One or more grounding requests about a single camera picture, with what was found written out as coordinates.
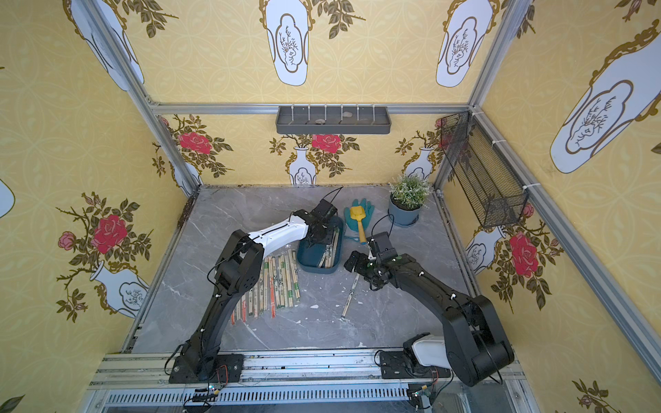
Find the teal plastic storage box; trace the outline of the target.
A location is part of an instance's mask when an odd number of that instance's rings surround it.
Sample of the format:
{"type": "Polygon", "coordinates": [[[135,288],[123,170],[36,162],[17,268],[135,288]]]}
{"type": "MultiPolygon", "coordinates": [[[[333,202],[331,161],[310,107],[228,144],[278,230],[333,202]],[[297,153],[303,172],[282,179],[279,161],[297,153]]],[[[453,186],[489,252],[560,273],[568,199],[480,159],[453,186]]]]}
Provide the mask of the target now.
{"type": "Polygon", "coordinates": [[[339,236],[337,242],[337,250],[333,266],[330,268],[319,268],[318,263],[322,258],[327,244],[310,244],[308,239],[299,241],[298,249],[296,252],[296,260],[299,267],[311,274],[328,275],[334,273],[341,261],[343,238],[344,238],[344,221],[335,216],[332,219],[338,219],[339,236]]]}

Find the chopsticks box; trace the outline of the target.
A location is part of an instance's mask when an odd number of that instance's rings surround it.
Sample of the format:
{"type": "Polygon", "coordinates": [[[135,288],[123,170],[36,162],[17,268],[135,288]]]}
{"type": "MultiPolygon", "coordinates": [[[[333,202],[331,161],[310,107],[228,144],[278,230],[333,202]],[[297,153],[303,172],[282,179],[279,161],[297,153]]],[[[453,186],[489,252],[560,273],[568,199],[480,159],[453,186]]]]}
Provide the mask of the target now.
{"type": "Polygon", "coordinates": [[[282,254],[282,277],[284,283],[286,307],[291,308],[294,306],[294,291],[291,285],[291,272],[287,253],[282,254]]]}

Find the chopsticks green label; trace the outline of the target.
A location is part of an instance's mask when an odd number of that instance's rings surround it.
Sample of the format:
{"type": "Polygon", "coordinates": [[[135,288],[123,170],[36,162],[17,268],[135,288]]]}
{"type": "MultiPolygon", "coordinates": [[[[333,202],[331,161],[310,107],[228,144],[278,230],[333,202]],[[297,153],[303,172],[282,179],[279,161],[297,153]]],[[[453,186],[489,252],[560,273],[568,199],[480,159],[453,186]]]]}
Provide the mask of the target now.
{"type": "Polygon", "coordinates": [[[261,313],[266,313],[270,310],[270,280],[269,280],[269,262],[263,261],[262,276],[261,276],[261,313]]]}

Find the chopsticks green text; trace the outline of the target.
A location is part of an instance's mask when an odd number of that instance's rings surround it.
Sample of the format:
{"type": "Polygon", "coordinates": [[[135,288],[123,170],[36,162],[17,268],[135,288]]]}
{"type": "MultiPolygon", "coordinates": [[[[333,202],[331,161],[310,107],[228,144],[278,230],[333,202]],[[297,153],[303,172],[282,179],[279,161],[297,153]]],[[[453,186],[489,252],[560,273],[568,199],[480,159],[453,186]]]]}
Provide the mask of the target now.
{"type": "Polygon", "coordinates": [[[256,285],[252,289],[252,314],[254,318],[259,317],[259,306],[261,304],[261,299],[260,299],[260,282],[261,280],[258,279],[256,282],[256,285]]]}

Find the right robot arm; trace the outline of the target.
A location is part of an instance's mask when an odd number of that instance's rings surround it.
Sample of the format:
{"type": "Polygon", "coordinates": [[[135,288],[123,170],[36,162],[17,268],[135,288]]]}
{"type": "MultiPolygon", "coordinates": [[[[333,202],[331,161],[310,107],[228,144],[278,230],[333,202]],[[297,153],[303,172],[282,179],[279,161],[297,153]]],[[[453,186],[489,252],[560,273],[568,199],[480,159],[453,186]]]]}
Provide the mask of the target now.
{"type": "Polygon", "coordinates": [[[375,291],[391,285],[410,294],[440,320],[441,337],[420,333],[403,344],[410,371],[444,368],[464,385],[475,386],[495,379],[513,363],[510,341],[485,296],[471,297],[452,289],[408,254],[380,262],[353,251],[344,268],[361,275],[375,291]]]}

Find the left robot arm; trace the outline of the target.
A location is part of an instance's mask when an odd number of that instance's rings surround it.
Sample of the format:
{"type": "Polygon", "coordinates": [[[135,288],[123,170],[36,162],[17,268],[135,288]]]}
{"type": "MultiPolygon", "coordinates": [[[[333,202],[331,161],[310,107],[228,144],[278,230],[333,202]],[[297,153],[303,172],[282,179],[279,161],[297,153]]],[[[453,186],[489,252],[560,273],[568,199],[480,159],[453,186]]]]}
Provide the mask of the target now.
{"type": "Polygon", "coordinates": [[[311,212],[297,210],[284,221],[263,230],[233,232],[209,271],[213,275],[213,294],[208,308],[190,339],[178,347],[169,382],[212,381],[220,367],[217,354],[225,327],[237,303],[258,282],[263,258],[295,241],[327,243],[333,236],[332,220],[335,218],[337,208],[322,201],[311,212]]]}

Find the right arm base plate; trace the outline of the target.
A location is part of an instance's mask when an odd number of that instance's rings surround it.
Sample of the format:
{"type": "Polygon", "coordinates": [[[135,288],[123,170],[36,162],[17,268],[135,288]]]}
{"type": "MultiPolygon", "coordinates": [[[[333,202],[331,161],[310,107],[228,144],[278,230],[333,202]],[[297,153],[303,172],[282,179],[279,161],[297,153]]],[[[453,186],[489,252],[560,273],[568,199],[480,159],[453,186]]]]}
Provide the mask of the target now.
{"type": "Polygon", "coordinates": [[[451,376],[447,368],[422,366],[404,350],[379,349],[375,352],[374,362],[380,368],[382,379],[386,380],[436,380],[451,376]]]}

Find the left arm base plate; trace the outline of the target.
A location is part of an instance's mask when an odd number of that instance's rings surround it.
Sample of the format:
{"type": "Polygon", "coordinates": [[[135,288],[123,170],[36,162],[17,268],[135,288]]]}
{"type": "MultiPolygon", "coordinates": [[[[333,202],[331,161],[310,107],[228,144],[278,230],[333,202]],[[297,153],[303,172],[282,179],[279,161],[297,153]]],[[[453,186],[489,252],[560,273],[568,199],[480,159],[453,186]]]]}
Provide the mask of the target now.
{"type": "Polygon", "coordinates": [[[217,354],[199,358],[196,354],[177,356],[170,384],[238,383],[244,368],[243,354],[217,354]]]}

